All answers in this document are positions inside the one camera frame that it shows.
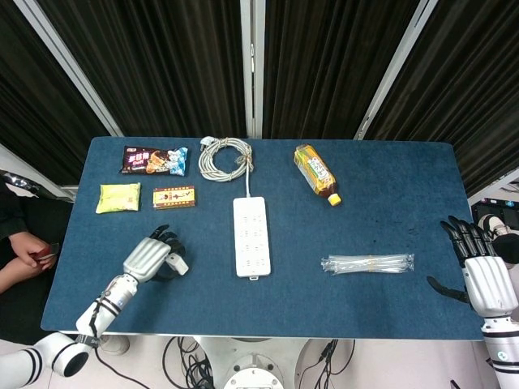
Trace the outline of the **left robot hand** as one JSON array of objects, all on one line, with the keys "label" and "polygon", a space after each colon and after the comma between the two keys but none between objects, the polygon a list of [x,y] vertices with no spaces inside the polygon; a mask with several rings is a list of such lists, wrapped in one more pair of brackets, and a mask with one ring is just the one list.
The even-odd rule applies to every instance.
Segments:
[{"label": "left robot hand", "polygon": [[140,283],[167,282],[187,274],[185,256],[185,246],[169,231],[169,225],[163,224],[133,249],[123,263],[123,272]]}]

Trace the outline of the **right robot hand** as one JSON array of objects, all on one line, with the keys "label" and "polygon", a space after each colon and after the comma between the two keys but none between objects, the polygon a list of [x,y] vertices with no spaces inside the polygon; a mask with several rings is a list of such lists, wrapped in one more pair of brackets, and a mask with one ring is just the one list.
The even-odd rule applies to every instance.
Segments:
[{"label": "right robot hand", "polygon": [[449,216],[440,225],[452,243],[465,288],[450,289],[433,276],[427,283],[438,294],[469,304],[484,319],[508,317],[518,307],[509,275],[518,255],[498,246],[516,246],[518,236],[494,215],[484,216],[478,224]]}]

